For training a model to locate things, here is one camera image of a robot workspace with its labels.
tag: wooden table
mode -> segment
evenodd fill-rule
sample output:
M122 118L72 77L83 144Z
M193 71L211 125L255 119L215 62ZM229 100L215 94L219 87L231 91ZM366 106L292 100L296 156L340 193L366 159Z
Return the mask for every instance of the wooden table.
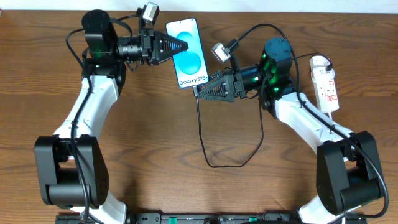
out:
M70 112L81 88L81 68L65 36L81 27L85 12L5 11L0 17L0 223L53 223L64 210L43 204L34 143L50 136ZM121 17L131 12L110 12ZM187 17L198 21L210 73L223 68L210 52L254 24L279 26L296 54L319 51L336 70L338 123L369 131L377 141L390 194L387 215L398 218L398 16L380 14L161 12L156 29ZM128 23L137 33L137 22ZM119 35L127 32L117 27ZM237 51L241 65L259 60L277 33L261 28ZM72 37L76 52L83 35ZM302 89L315 102L309 58L300 60ZM239 164L260 140L257 100L201 102L203 138L213 164ZM316 196L315 155L287 125L263 114L265 137L253 160L241 169L211 169L198 138L191 89L178 89L173 63L142 65L127 73L99 139L110 190L135 212L262 213L294 210ZM376 213L382 200L367 205Z

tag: white wall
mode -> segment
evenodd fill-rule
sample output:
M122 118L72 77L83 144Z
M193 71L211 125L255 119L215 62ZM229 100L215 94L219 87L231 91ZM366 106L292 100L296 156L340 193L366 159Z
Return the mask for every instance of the white wall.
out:
M161 11L398 13L398 0L151 0ZM0 8L136 10L148 0L0 0Z

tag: white power strip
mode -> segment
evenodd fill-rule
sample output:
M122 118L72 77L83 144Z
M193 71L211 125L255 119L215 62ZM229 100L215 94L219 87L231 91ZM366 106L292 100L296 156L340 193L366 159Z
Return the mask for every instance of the white power strip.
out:
M318 109L322 113L328 113L331 119L331 112L336 111L338 106L335 70L326 70L330 62L324 56L314 56L310 60L311 79L315 89Z

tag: black bracket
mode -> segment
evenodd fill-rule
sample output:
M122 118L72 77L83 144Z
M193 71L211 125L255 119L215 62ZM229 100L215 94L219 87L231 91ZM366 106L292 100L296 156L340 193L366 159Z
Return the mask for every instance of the black bracket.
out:
M376 140L367 131L350 137L372 160L382 175ZM343 158L356 161L346 170ZM317 192L322 204L334 215L383 197L372 167L345 140L317 147Z
M109 175L96 137L76 138L78 157L86 187L90 193L90 207L104 204L108 195ZM39 175L40 193L46 205L60 208L83 206L85 198L76 168L63 168L72 155L70 139L58 136L39 137L35 143L35 159Z

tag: wood grain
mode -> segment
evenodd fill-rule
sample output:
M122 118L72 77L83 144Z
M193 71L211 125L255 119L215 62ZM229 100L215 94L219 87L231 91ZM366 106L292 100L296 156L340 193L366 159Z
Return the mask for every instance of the wood grain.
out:
M41 201L33 146L38 136L51 135L63 123L80 91L81 70L65 46L65 36L81 26L84 13L6 11L0 17L0 223L53 223L55 215L64 212ZM110 12L113 17L130 13ZM279 26L297 55L318 50L329 56L340 97L333 117L376 138L389 187L387 215L370 223L396 223L397 15L162 12L156 29L164 31L167 21L187 17L198 21L210 72L223 66L209 49L260 22ZM136 21L128 23L137 33ZM257 62L266 40L276 35L258 29L244 39L237 53L241 65ZM86 47L83 36L73 37L72 45L81 52ZM314 100L308 58L299 63L302 89ZM201 101L201 113L210 161L244 161L260 138L257 101ZM267 112L263 121L264 143L246 167L210 169L197 135L192 91L178 89L171 61L140 66L127 73L99 139L110 189L137 212L298 209L316 195L315 155ZM363 210L376 213L381 207L380 200Z

